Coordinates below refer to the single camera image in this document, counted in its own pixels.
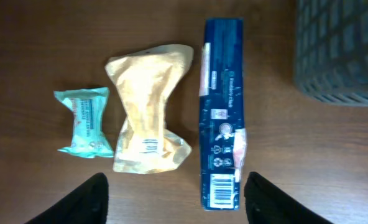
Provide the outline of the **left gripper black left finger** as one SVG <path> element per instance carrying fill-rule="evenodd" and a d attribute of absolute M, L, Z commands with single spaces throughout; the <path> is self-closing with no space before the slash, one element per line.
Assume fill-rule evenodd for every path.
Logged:
<path fill-rule="evenodd" d="M 105 224 L 108 203 L 108 179 L 99 172 L 28 223 Z"/>

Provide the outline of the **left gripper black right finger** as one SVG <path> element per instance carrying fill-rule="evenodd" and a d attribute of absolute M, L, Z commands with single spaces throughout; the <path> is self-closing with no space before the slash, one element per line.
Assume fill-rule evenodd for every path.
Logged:
<path fill-rule="evenodd" d="M 244 198 L 250 224 L 331 224 L 257 172 L 249 173 Z"/>

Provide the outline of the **dark blue tissue pack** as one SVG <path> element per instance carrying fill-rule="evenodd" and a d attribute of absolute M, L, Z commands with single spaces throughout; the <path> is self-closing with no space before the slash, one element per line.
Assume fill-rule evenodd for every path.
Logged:
<path fill-rule="evenodd" d="M 247 133 L 243 93 L 243 20 L 205 24 L 200 73 L 201 204 L 238 210 Z"/>

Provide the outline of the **beige plastic bag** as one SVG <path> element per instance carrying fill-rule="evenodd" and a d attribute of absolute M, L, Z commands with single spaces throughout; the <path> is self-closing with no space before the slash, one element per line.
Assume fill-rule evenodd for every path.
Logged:
<path fill-rule="evenodd" d="M 191 146 L 166 128 L 165 109 L 178 82 L 189 71 L 193 53 L 188 45 L 167 44 L 108 60 L 105 71 L 126 112 L 113 171 L 171 171 L 190 155 Z"/>

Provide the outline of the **mint green wipes pack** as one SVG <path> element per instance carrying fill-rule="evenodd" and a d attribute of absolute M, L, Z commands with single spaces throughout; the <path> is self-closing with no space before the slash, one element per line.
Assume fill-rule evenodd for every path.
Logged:
<path fill-rule="evenodd" d="M 114 151 L 102 131 L 109 88 L 54 91 L 53 94 L 73 113 L 71 144 L 59 151 L 85 159 L 112 158 Z"/>

